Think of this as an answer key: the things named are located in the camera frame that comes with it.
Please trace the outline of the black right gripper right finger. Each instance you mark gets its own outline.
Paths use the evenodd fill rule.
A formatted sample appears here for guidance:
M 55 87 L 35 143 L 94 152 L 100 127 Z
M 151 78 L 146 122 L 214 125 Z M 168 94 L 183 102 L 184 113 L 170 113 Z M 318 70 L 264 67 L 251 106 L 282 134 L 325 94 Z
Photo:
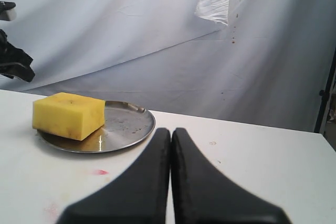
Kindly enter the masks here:
M 171 181 L 176 223 L 290 223 L 280 207 L 213 166 L 184 128 L 172 135 Z

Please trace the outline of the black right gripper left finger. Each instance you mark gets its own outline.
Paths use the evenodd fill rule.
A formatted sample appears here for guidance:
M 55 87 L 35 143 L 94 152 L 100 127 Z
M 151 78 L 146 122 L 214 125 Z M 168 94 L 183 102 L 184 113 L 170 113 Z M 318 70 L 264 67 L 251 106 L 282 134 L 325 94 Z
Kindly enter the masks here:
M 159 128 L 116 179 L 68 206 L 58 223 L 165 223 L 171 136 Z

